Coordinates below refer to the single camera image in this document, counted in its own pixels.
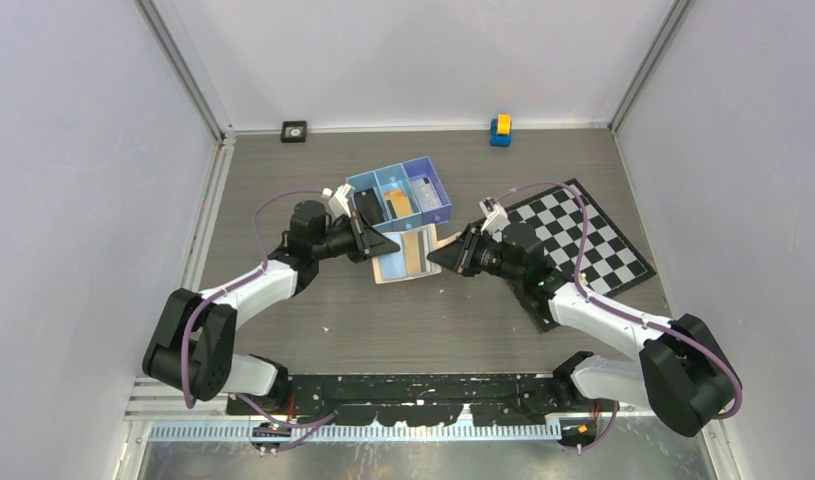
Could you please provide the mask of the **beige leather card holder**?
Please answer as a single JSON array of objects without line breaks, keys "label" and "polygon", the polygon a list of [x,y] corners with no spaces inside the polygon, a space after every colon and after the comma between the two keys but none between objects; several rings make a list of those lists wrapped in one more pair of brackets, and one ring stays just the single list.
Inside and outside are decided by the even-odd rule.
[{"label": "beige leather card holder", "polygon": [[400,248],[398,252],[372,259],[374,282],[378,285],[403,282],[440,274],[442,267],[427,259],[427,255],[449,245],[459,233],[442,238],[437,226],[428,224],[404,232],[384,234]]}]

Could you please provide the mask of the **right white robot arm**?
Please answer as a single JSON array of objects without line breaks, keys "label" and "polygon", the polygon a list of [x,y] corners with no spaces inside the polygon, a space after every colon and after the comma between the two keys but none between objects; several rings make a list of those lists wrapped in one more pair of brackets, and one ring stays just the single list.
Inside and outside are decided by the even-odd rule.
[{"label": "right white robot arm", "polygon": [[427,258],[463,277],[500,278],[541,329],[572,328],[624,355],[615,361],[587,354],[561,369],[553,392],[567,410],[613,400],[647,408],[692,437],[742,405],[742,383],[703,320],[647,314],[594,292],[553,264],[528,224],[510,224],[499,238],[470,225]]}]

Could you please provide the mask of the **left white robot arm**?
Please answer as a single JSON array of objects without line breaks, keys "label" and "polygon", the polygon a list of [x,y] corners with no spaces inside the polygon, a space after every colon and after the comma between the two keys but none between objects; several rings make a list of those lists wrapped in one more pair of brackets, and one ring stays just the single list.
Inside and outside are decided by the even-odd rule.
[{"label": "left white robot arm", "polygon": [[236,333],[254,316],[291,299],[315,279],[323,260],[354,263],[396,253],[399,245],[354,208],[331,216],[323,203],[298,203],[279,246],[248,273],[201,292],[167,298],[142,360],[148,377],[181,391],[187,405],[220,393],[251,396],[267,414],[290,398],[282,365],[235,351]]}]

